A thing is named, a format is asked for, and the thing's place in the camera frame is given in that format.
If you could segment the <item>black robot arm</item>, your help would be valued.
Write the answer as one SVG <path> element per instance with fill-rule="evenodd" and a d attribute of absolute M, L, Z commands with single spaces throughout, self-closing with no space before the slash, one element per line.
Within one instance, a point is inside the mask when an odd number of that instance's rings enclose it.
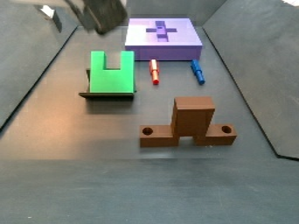
<path fill-rule="evenodd" d="M 120 0 L 81 0 L 83 9 L 64 0 L 80 24 L 88 32 L 105 35 L 117 28 L 127 19 L 127 9 Z"/>

